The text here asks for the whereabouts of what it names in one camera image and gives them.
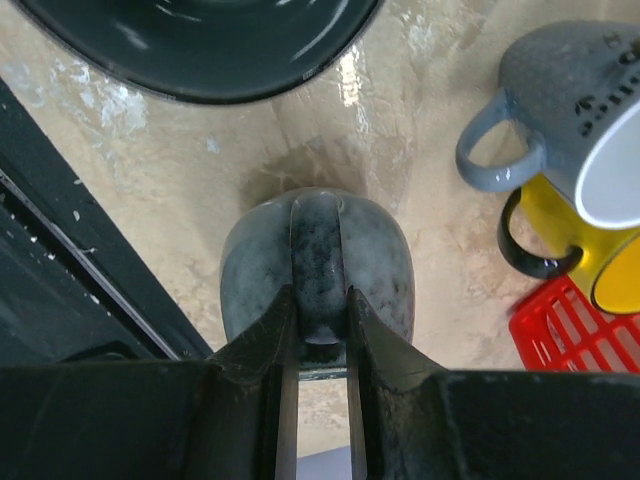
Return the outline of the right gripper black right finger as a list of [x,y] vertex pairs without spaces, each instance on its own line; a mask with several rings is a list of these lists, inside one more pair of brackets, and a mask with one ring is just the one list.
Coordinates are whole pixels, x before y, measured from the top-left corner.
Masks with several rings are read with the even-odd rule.
[[347,305],[354,478],[638,477],[637,376],[447,370]]

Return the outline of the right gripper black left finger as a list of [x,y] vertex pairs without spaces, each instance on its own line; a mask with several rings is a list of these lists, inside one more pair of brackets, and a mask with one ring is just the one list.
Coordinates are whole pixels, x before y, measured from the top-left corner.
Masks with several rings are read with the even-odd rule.
[[206,360],[1,372],[5,479],[292,479],[298,360],[293,291]]

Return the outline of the light grey-blue upside-down mug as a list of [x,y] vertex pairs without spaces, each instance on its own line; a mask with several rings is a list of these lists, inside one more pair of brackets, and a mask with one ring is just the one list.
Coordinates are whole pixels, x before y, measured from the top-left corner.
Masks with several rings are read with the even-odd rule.
[[346,369],[347,293],[360,290],[378,318],[412,341],[413,263],[406,238],[379,204],[339,189],[291,190],[246,213],[220,262],[225,335],[233,341],[293,289],[303,379]]

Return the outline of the yellow mug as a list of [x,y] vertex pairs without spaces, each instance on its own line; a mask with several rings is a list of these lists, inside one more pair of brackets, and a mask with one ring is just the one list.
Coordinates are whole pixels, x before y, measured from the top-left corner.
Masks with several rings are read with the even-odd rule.
[[[510,231],[517,208],[551,255],[521,247]],[[540,280],[569,277],[597,309],[639,312],[639,229],[604,230],[586,223],[549,181],[538,175],[509,195],[497,229],[499,250],[511,267]]]

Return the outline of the dark grey upside-down mug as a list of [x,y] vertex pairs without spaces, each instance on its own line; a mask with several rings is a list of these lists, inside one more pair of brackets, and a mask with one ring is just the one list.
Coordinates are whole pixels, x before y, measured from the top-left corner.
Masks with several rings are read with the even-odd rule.
[[18,1],[106,75],[170,100],[235,105],[293,90],[364,33],[379,1]]

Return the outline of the grey-blue white-lined mug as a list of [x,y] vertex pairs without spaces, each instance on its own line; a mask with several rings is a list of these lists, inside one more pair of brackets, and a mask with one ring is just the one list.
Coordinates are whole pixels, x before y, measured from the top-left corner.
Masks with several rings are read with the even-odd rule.
[[[506,120],[525,154],[502,166],[474,163],[474,146]],[[455,162],[478,190],[506,192],[542,174],[585,222],[638,226],[638,25],[568,20],[518,38],[500,60],[495,96],[461,133]]]

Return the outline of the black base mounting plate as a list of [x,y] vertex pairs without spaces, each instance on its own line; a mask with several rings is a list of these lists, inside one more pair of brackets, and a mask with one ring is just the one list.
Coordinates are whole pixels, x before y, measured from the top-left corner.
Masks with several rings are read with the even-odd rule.
[[1,90],[1,361],[212,350],[8,87]]

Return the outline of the red plastic shopping basket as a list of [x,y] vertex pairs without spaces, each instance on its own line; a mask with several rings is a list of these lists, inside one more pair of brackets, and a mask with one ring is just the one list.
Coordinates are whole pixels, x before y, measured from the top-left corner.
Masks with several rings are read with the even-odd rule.
[[597,310],[567,277],[516,304],[509,332],[528,370],[639,372],[639,316]]

